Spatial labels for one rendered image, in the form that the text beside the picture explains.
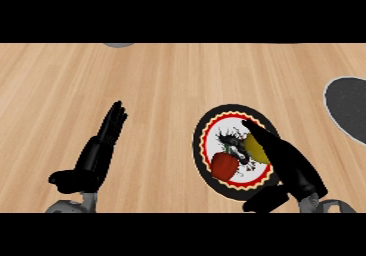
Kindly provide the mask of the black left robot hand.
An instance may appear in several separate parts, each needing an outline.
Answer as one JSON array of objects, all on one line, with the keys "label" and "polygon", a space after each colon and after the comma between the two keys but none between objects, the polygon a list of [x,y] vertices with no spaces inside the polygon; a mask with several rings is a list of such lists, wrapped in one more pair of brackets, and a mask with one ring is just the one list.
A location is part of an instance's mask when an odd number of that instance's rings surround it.
[{"label": "black left robot hand", "polygon": [[48,177],[48,183],[57,187],[60,193],[97,192],[106,178],[125,120],[125,108],[122,102],[116,101],[104,116],[97,135],[89,138],[82,148],[73,169],[55,171]]}]

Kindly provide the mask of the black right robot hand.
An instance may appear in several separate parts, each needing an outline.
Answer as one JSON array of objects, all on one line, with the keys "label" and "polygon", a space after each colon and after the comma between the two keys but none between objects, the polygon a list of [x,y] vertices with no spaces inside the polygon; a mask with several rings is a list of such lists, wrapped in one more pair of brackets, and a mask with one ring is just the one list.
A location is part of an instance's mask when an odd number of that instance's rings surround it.
[{"label": "black right robot hand", "polygon": [[292,195],[297,202],[299,212],[312,213],[318,199],[327,194],[318,173],[292,144],[275,137],[250,120],[241,122],[262,147],[280,185],[266,186],[243,203],[244,212],[268,213]]}]

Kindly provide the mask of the red and yellow bell pepper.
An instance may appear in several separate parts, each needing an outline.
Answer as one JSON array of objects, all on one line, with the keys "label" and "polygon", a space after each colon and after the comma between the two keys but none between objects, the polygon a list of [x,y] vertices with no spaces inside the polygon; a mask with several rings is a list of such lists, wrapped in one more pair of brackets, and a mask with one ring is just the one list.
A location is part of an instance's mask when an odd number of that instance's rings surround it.
[{"label": "red and yellow bell pepper", "polygon": [[240,166],[250,171],[255,163],[269,163],[262,146],[250,133],[244,138],[227,134],[218,135],[216,139],[224,146],[224,151],[213,154],[209,164],[210,176],[216,180],[228,181]]}]

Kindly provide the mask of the black rimmed patterned plate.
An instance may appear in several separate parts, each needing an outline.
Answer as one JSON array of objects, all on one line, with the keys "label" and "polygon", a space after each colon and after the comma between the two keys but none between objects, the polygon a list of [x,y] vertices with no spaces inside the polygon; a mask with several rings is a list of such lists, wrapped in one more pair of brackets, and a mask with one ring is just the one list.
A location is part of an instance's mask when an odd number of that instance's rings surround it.
[{"label": "black rimmed patterned plate", "polygon": [[[200,117],[191,139],[194,165],[206,185],[224,197],[238,201],[246,201],[264,187],[278,183],[272,166],[252,157],[244,159],[240,150],[230,148],[228,141],[241,144],[249,134],[243,120],[250,120],[278,136],[271,122],[256,110],[238,104],[225,104],[213,107]],[[233,155],[237,163],[227,181],[218,180],[210,174],[209,165],[216,153]]]}]

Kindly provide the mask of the dark grey pan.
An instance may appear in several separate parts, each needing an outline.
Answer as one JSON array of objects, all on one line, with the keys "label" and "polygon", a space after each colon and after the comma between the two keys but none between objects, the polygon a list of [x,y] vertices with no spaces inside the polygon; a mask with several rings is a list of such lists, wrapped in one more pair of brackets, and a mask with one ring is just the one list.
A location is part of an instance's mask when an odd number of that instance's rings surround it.
[{"label": "dark grey pan", "polygon": [[366,79],[334,78],[324,86],[323,104],[337,129],[366,148]]}]

